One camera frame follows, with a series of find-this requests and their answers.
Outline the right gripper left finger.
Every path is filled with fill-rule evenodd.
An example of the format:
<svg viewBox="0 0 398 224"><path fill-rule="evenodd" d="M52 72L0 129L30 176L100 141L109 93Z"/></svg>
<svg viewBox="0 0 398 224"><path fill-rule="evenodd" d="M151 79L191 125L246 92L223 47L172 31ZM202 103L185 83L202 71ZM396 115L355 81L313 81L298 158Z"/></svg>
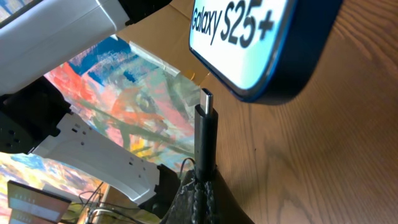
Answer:
<svg viewBox="0 0 398 224"><path fill-rule="evenodd" d="M186 173L171 207L160 224L197 224L199 223L199 184L195 171Z"/></svg>

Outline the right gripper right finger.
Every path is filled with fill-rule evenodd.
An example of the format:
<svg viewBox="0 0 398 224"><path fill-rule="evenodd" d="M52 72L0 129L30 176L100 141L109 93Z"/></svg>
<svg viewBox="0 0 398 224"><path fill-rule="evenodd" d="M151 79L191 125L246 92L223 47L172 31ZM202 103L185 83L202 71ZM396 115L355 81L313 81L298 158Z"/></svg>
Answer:
<svg viewBox="0 0 398 224"><path fill-rule="evenodd" d="M216 224L254 224L234 198L224 178L215 170L206 183L207 222Z"/></svg>

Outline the blue Galaxy smartphone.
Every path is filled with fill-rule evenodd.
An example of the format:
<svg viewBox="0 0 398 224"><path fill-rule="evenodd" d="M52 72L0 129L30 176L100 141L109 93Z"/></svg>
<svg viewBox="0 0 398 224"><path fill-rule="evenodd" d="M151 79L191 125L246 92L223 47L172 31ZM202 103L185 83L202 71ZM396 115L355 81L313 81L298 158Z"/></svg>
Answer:
<svg viewBox="0 0 398 224"><path fill-rule="evenodd" d="M246 103L281 105L308 83L341 0L195 0L189 49Z"/></svg>

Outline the colourful abstract painting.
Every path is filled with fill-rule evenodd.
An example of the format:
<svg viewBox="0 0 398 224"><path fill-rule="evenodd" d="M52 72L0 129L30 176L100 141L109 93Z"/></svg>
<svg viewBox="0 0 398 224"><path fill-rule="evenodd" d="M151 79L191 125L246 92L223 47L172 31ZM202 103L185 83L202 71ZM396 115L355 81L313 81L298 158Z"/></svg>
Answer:
<svg viewBox="0 0 398 224"><path fill-rule="evenodd" d="M109 37L1 93L1 203L9 180L69 193L104 182L159 217L193 155L199 89L132 42Z"/></svg>

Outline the small monitor screen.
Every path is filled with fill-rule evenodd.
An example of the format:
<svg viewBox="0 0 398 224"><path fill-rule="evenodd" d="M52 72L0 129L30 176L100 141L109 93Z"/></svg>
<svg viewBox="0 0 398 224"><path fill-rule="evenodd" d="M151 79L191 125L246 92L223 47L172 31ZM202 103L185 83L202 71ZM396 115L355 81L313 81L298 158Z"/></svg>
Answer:
<svg viewBox="0 0 398 224"><path fill-rule="evenodd" d="M9 208L51 223L58 223L72 202L13 180L7 182L7 199Z"/></svg>

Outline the brown cardboard board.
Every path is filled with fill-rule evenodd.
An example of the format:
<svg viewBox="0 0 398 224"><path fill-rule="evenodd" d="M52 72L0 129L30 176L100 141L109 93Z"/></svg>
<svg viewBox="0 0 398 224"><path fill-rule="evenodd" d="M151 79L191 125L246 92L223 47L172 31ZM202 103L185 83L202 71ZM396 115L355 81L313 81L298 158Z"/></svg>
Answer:
<svg viewBox="0 0 398 224"><path fill-rule="evenodd" d="M117 36L154 54L199 85L209 71L188 46L193 4L194 0L173 0L137 24L118 32Z"/></svg>

